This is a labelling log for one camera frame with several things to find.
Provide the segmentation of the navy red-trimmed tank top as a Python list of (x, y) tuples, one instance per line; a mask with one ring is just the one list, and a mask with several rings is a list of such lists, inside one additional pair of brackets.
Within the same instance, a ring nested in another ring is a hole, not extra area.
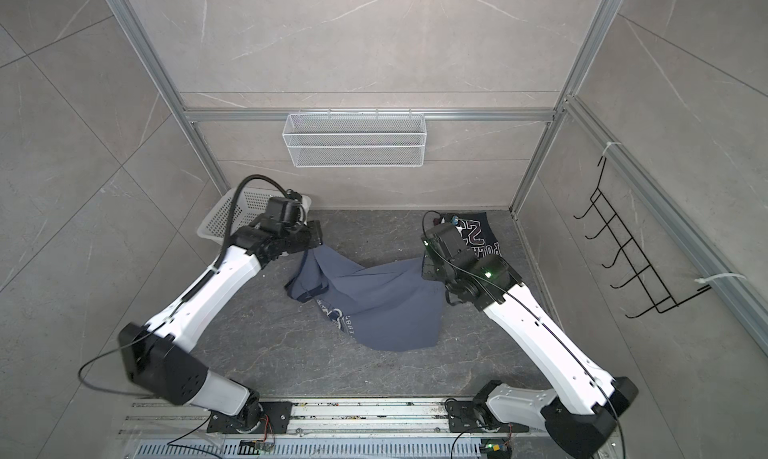
[(485, 212), (446, 213), (443, 217), (445, 222), (456, 227), (464, 243), (478, 259), (487, 255), (501, 256), (500, 243)]

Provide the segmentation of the grey-blue tank top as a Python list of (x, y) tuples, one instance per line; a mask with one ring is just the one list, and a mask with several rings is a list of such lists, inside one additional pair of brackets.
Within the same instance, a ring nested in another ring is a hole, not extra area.
[(437, 345), (445, 286), (422, 277), (423, 260), (363, 267), (328, 246), (306, 251), (286, 294), (315, 303), (341, 332), (378, 351)]

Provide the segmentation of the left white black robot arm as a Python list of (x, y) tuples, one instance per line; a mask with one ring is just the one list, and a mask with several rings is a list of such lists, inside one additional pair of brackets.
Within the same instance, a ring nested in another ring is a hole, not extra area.
[(174, 405), (192, 405), (227, 417), (240, 432), (262, 422), (259, 394), (212, 371), (192, 355), (205, 329), (249, 280), (283, 255), (322, 244), (320, 223), (293, 225), (265, 218), (233, 233), (223, 252), (192, 286), (145, 324), (118, 335), (127, 379)]

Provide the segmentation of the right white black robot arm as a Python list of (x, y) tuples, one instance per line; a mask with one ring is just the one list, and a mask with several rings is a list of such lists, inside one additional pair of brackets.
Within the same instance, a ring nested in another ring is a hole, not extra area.
[(638, 395), (627, 377), (591, 361), (539, 306), (517, 271), (498, 255), (455, 258), (429, 247), (422, 275), (470, 303), (503, 329), (549, 382), (545, 390), (487, 383), (473, 399), (475, 426), (518, 424), (546, 431), (573, 458), (591, 458), (621, 430), (620, 416)]

